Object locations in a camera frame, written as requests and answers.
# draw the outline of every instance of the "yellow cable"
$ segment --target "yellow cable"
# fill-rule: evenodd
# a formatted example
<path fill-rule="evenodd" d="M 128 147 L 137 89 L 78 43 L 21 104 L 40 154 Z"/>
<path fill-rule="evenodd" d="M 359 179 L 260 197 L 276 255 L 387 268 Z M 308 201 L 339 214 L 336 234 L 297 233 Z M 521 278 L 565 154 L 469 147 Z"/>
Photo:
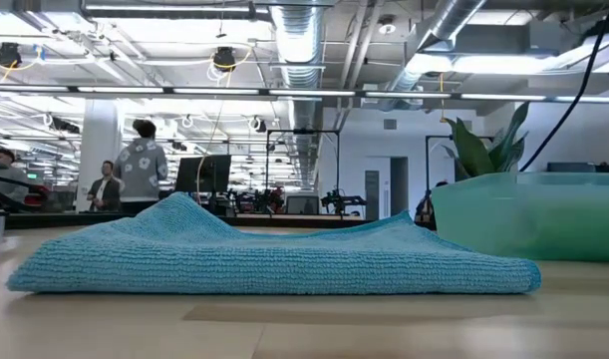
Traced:
<path fill-rule="evenodd" d="M 232 76 L 232 72 L 228 73 L 228 79 L 226 79 L 226 87 L 228 88 L 228 86 L 231 84 L 231 76 Z M 211 144 L 213 143 L 213 137 L 215 137 L 215 130 L 217 130 L 217 126 L 220 124 L 220 118 L 222 117 L 222 108 L 224 107 L 224 100 L 222 100 L 222 102 L 220 103 L 220 111 L 217 114 L 217 119 L 215 119 L 215 124 L 213 124 L 213 130 L 211 131 L 211 136 L 208 140 L 208 144 L 206 145 L 206 148 L 204 149 L 204 155 L 202 156 L 202 159 L 200 160 L 200 164 L 197 167 L 197 175 L 196 175 L 196 183 L 197 183 L 197 187 L 196 187 L 196 195 L 197 195 L 197 203 L 198 204 L 202 204 L 201 200 L 200 200 L 200 172 L 202 171 L 202 165 L 204 165 L 204 159 L 206 159 L 208 157 L 208 150 L 211 147 Z"/>
<path fill-rule="evenodd" d="M 9 73 L 12 72 L 12 69 L 14 68 L 14 65 L 16 65 L 17 62 L 18 61 L 14 60 L 14 62 L 12 63 L 12 65 L 9 66 L 9 68 L 3 67 L 4 69 L 7 69 L 7 71 L 5 71 L 5 75 L 3 75 L 3 78 L 0 81 L 0 84 L 4 83 L 5 80 L 7 80 L 7 77 L 9 76 Z"/>

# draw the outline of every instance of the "gray shirt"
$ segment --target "gray shirt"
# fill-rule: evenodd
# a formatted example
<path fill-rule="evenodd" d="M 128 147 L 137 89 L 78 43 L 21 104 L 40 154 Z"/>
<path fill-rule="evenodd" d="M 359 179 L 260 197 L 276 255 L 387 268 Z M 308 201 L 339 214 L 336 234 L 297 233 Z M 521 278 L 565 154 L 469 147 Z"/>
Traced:
<path fill-rule="evenodd" d="M 0 170 L 0 178 L 27 182 L 27 175 L 25 175 L 25 172 L 13 167 L 10 167 L 7 170 Z M 29 192 L 29 189 L 20 185 L 0 181 L 0 192 L 23 203 L 25 202 L 25 196 Z"/>
<path fill-rule="evenodd" d="M 158 200 L 158 181 L 167 174 L 164 149 L 152 139 L 135 139 L 114 164 L 114 177 L 125 183 L 123 202 Z"/>

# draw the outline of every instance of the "folded towel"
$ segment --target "folded towel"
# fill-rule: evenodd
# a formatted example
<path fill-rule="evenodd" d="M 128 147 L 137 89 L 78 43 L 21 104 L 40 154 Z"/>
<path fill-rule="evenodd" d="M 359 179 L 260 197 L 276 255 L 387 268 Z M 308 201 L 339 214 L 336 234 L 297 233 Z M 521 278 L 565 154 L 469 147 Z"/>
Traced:
<path fill-rule="evenodd" d="M 176 193 L 135 218 L 45 242 L 11 290 L 218 294 L 523 293 L 540 286 L 525 259 L 473 252 L 407 212 L 349 229 L 243 233 Z"/>

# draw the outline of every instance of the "dark hair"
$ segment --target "dark hair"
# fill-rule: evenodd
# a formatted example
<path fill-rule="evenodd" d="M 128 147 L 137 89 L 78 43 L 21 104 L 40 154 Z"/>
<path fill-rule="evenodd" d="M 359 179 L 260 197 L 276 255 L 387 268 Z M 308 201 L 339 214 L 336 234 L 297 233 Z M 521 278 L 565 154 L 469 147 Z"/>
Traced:
<path fill-rule="evenodd" d="M 11 158 L 12 162 L 16 161 L 16 156 L 14 156 L 14 153 L 9 151 L 9 150 L 7 150 L 7 149 L 0 149 L 0 154 L 3 154 L 5 156 Z"/>
<path fill-rule="evenodd" d="M 135 120 L 134 130 L 138 132 L 142 138 L 150 139 L 155 135 L 155 125 L 149 120 Z"/>

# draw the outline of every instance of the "plastic bin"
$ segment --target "plastic bin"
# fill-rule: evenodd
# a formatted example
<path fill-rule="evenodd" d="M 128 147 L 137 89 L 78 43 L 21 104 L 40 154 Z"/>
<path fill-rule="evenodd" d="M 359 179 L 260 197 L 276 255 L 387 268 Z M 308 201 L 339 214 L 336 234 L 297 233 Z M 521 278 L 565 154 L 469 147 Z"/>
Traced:
<path fill-rule="evenodd" d="M 493 174 L 435 188 L 440 237 L 482 253 L 609 261 L 609 174 Z"/>

